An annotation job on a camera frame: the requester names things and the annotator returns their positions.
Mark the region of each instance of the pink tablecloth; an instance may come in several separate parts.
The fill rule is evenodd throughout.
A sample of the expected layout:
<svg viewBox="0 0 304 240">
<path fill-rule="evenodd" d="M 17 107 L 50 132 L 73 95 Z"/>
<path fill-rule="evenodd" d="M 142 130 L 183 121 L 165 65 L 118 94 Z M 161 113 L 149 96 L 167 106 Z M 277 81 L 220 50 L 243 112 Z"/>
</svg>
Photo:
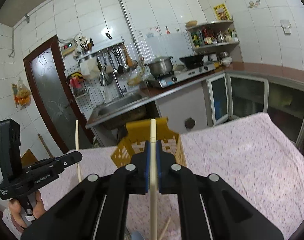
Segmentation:
<svg viewBox="0 0 304 240">
<path fill-rule="evenodd" d="M 237 192 L 274 223 L 288 239 L 304 219 L 304 157 L 271 122 L 267 114 L 181 135 L 187 166 L 207 176 L 219 174 Z M 83 176 L 113 173 L 115 147 L 81 150 Z M 49 209 L 77 185 L 76 166 L 41 189 Z M 130 195 L 127 227 L 149 237 L 149 196 Z M 158 224 L 171 223 L 165 239 L 180 238 L 176 195 L 159 195 Z"/>
</svg>

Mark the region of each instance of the cabinet door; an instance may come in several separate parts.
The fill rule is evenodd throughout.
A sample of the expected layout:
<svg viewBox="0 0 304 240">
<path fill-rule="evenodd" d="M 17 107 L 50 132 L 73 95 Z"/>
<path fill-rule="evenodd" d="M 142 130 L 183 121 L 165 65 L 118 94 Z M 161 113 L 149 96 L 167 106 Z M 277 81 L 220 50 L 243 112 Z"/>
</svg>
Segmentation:
<svg viewBox="0 0 304 240">
<path fill-rule="evenodd" d="M 267 79 L 228 74 L 230 111 L 233 119 L 267 112 Z"/>
<path fill-rule="evenodd" d="M 213 125 L 223 123 L 229 118 L 225 74 L 207 80 L 209 89 Z"/>
<path fill-rule="evenodd" d="M 291 141 L 296 143 L 303 136 L 304 91 L 269 82 L 267 112 Z"/>
<path fill-rule="evenodd" d="M 168 127 L 177 133 L 201 130 L 207 127 L 202 85 L 195 84 L 157 101 L 160 115 L 168 117 Z"/>
</svg>

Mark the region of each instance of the gas stove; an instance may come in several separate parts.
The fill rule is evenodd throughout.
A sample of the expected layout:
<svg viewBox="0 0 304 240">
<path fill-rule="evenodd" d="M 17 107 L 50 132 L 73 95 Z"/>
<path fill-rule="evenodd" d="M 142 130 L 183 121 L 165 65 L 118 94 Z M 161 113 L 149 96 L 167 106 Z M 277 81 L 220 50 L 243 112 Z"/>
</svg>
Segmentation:
<svg viewBox="0 0 304 240">
<path fill-rule="evenodd" d="M 179 72 L 179 73 L 169 73 L 163 75 L 161 77 L 153 77 L 150 76 L 148 78 L 148 84 L 151 87 L 155 88 L 165 88 L 186 79 L 210 72 L 215 69 L 214 64 L 209 64 L 205 66 L 200 66 L 194 69 L 189 69 L 186 72 Z"/>
</svg>

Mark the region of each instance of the yellow bowl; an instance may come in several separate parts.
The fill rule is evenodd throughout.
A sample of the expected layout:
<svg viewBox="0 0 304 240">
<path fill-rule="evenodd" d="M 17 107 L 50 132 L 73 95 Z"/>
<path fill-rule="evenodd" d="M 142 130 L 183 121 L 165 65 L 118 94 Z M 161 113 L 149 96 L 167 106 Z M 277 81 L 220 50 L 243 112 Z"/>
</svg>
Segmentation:
<svg viewBox="0 0 304 240">
<path fill-rule="evenodd" d="M 186 28 L 194 27 L 197 25 L 197 21 L 189 21 L 185 23 Z"/>
</svg>

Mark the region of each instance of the yellow plastic basket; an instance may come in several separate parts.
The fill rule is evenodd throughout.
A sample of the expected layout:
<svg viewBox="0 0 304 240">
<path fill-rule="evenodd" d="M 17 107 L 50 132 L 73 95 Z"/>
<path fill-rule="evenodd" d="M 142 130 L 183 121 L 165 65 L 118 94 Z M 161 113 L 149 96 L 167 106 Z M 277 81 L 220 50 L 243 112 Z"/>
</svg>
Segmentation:
<svg viewBox="0 0 304 240">
<path fill-rule="evenodd" d="M 128 135 L 111 155 L 118 168 L 129 164 L 134 154 L 144 151 L 145 141 L 150 140 L 150 124 L 150 119 L 126 124 Z M 167 127 L 167 118 L 156 118 L 156 140 L 161 140 L 164 152 L 172 153 L 177 163 L 186 166 L 180 136 Z"/>
</svg>

